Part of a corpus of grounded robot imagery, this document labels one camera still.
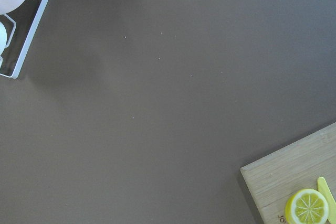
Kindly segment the wooden cutting board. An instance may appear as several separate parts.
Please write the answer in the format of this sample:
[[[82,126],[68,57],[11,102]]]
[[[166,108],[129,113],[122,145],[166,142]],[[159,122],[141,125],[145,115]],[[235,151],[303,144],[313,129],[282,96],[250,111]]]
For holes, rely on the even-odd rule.
[[[335,124],[320,129],[259,160],[240,172],[263,223],[287,223],[286,201],[324,177],[335,193]]]

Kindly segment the lemon slice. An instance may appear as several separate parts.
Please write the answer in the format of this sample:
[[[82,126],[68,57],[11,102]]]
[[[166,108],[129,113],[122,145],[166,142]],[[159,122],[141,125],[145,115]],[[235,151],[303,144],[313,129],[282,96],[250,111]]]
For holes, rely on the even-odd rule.
[[[326,223],[328,215],[329,205],[326,198],[314,189],[297,191],[285,205],[287,223]]]

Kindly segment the white cup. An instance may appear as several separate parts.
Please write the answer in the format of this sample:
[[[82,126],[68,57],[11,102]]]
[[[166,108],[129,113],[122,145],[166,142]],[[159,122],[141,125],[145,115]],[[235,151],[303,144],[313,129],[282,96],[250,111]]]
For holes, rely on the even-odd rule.
[[[7,31],[2,22],[0,22],[0,55],[3,53],[7,44]]]

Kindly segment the yellow plastic knife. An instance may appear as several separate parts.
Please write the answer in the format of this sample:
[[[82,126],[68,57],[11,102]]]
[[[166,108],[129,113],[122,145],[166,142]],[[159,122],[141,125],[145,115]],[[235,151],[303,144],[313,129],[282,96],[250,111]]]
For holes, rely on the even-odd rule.
[[[325,197],[329,206],[328,222],[335,224],[335,199],[324,177],[318,177],[317,187],[318,191]]]

